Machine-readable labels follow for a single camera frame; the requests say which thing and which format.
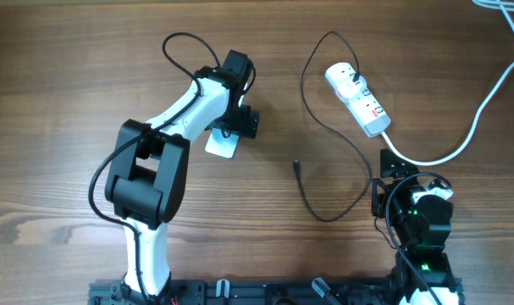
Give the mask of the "Galaxy smartphone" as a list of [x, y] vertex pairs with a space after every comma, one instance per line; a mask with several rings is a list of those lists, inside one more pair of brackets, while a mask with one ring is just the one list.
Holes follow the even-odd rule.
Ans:
[[238, 135], [232, 134], [229, 137], [223, 137], [220, 129], [212, 129], [205, 151], [222, 158], [233, 158], [239, 140]]

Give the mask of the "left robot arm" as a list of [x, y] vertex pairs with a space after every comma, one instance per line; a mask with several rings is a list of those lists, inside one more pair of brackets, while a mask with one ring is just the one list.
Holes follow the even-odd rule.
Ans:
[[125, 223], [129, 268], [121, 281], [123, 299], [166, 300], [167, 229], [185, 193], [191, 144], [208, 130], [207, 151], [232, 158], [240, 138], [255, 138], [259, 113], [242, 102], [254, 73], [248, 56], [231, 50], [221, 66], [199, 69], [190, 89], [167, 111], [145, 123], [122, 124], [105, 197]]

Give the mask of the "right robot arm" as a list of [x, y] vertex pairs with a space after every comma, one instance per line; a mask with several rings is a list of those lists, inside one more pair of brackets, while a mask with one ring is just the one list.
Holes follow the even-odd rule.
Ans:
[[395, 267], [384, 281], [384, 304], [466, 302], [451, 271], [445, 242], [451, 233], [451, 183], [441, 175], [380, 151], [380, 177], [373, 179], [371, 212], [383, 219]]

